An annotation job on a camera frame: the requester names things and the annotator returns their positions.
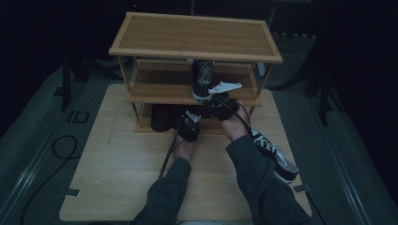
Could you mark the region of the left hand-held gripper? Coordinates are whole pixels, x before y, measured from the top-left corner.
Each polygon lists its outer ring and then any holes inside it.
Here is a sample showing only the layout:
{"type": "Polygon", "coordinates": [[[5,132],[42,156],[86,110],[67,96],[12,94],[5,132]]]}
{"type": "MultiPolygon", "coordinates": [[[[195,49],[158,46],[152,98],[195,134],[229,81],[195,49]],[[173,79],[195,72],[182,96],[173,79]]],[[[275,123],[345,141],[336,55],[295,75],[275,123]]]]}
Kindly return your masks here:
{"type": "Polygon", "coordinates": [[[185,111],[181,115],[181,123],[177,130],[177,134],[188,143],[195,142],[200,133],[200,120],[200,115],[185,111]]]}

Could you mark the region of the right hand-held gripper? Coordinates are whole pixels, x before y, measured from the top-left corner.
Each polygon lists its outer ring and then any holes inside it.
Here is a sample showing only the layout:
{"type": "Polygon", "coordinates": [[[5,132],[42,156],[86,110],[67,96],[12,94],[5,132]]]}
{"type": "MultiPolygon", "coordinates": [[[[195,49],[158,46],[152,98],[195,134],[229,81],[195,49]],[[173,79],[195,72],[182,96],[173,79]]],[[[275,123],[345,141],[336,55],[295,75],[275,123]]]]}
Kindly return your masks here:
{"type": "Polygon", "coordinates": [[[213,117],[219,120],[229,119],[238,111],[237,100],[230,98],[229,91],[241,88],[242,85],[238,83],[220,82],[215,87],[208,90],[210,94],[210,101],[207,107],[213,117]]]}

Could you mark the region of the black leather shoe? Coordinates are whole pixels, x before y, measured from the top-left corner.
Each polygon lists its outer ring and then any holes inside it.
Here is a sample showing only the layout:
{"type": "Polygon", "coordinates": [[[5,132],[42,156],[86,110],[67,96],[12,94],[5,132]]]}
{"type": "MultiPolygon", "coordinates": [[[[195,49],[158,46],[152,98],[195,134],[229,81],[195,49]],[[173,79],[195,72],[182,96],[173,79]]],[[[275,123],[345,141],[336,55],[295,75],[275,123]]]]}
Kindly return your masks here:
{"type": "Polygon", "coordinates": [[[186,111],[192,111],[192,106],[188,105],[175,105],[172,110],[172,128],[178,130],[182,120],[182,116],[186,111]]]}
{"type": "Polygon", "coordinates": [[[172,109],[168,105],[154,104],[151,113],[151,128],[156,132],[165,132],[172,127],[172,109]]]}

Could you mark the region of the black white canvas sneaker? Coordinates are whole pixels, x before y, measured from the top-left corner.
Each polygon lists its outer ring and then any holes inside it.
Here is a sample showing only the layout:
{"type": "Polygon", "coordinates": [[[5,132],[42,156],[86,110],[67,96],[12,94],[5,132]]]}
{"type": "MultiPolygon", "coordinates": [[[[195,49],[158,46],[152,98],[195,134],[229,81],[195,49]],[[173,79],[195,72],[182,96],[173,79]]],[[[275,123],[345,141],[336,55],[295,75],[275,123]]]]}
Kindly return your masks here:
{"type": "Polygon", "coordinates": [[[196,101],[203,102],[210,98],[208,90],[211,87],[213,70],[213,60],[194,60],[192,62],[191,93],[196,101]]]}
{"type": "Polygon", "coordinates": [[[284,153],[283,149],[272,143],[265,135],[256,129],[252,129],[253,142],[260,153],[276,163],[275,175],[286,184],[292,183],[299,174],[299,168],[284,153]]]}

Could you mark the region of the wooden shoe rack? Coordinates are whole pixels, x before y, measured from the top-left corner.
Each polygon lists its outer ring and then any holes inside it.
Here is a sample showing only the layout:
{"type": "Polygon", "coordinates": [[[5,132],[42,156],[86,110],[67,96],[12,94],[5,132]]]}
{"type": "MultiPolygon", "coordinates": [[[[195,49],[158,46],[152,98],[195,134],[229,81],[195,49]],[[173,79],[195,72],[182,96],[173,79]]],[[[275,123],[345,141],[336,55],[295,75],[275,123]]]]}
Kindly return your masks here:
{"type": "Polygon", "coordinates": [[[129,12],[109,50],[117,57],[135,112],[135,130],[149,133],[154,104],[195,105],[191,60],[213,60],[212,84],[241,83],[230,92],[251,110],[261,107],[263,84],[253,70],[283,59],[264,21],[129,12]]]}

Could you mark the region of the person's left hand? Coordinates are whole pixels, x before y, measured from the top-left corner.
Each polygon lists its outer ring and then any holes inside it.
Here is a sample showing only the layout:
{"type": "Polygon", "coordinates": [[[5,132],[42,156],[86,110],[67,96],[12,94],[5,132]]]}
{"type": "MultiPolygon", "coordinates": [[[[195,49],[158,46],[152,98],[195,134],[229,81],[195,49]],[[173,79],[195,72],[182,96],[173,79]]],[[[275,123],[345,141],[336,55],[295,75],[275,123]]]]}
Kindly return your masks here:
{"type": "Polygon", "coordinates": [[[195,149],[194,142],[181,141],[177,144],[174,150],[174,158],[184,158],[187,161],[191,161],[195,149]]]}

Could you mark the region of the person's right hand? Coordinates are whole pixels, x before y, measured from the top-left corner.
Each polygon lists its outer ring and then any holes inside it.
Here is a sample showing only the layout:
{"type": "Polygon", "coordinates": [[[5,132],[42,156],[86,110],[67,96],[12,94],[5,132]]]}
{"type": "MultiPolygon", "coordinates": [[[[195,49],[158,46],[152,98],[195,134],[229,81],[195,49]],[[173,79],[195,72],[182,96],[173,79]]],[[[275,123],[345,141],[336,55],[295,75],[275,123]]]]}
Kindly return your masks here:
{"type": "Polygon", "coordinates": [[[237,115],[233,115],[229,119],[221,121],[224,134],[231,142],[248,135],[247,126],[249,125],[249,116],[246,114],[244,101],[239,100],[237,103],[239,105],[237,115]]]}

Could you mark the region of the black metal stand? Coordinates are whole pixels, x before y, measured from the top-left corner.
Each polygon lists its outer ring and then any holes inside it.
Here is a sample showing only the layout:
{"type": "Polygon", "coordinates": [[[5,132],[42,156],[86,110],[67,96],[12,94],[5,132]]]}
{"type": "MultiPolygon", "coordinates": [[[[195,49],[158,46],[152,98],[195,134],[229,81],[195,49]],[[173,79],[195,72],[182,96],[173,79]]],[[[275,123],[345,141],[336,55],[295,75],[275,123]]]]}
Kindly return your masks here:
{"type": "Polygon", "coordinates": [[[62,85],[58,87],[54,95],[62,98],[61,111],[63,112],[71,102],[71,75],[81,83],[87,83],[90,79],[88,69],[92,68],[101,77],[111,80],[121,80],[121,77],[109,68],[102,66],[96,60],[81,52],[67,54],[62,60],[62,85]]]}
{"type": "Polygon", "coordinates": [[[335,39],[332,35],[328,35],[323,31],[317,36],[302,66],[298,70],[298,74],[287,82],[271,86],[269,90],[282,91],[308,79],[309,81],[303,93],[306,97],[314,97],[317,93],[320,93],[318,116],[322,124],[326,126],[328,124],[327,110],[330,108],[329,87],[335,63],[335,39]]]}

